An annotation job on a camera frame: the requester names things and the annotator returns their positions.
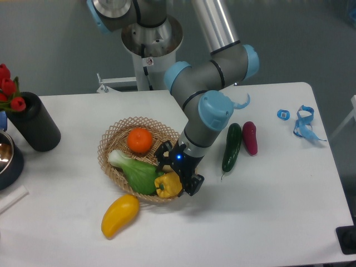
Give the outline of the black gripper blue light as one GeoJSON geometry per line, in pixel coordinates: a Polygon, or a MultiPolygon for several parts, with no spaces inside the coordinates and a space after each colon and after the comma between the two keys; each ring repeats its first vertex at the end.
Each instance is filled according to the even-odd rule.
{"type": "Polygon", "coordinates": [[[195,195],[201,188],[204,182],[204,177],[200,174],[195,174],[203,157],[193,157],[184,152],[185,144],[180,145],[177,142],[172,148],[172,143],[168,140],[163,142],[155,151],[154,156],[157,159],[156,171],[162,171],[164,166],[171,166],[172,169],[179,175],[182,184],[182,190],[178,197],[183,193],[190,196],[195,195]]]}

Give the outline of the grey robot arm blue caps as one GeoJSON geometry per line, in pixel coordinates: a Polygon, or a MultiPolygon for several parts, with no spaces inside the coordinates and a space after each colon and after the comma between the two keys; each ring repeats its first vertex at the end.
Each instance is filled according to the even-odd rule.
{"type": "Polygon", "coordinates": [[[121,31],[138,90],[168,90],[186,115],[177,143],[162,144],[156,158],[159,166],[170,165],[179,175],[186,193],[197,193],[204,178],[196,167],[234,110],[243,108],[222,89],[256,74],[258,54],[240,43],[224,1],[192,2],[211,55],[195,68],[176,60],[182,27],[167,13],[166,1],[88,1],[87,6],[102,32],[121,31]]]}

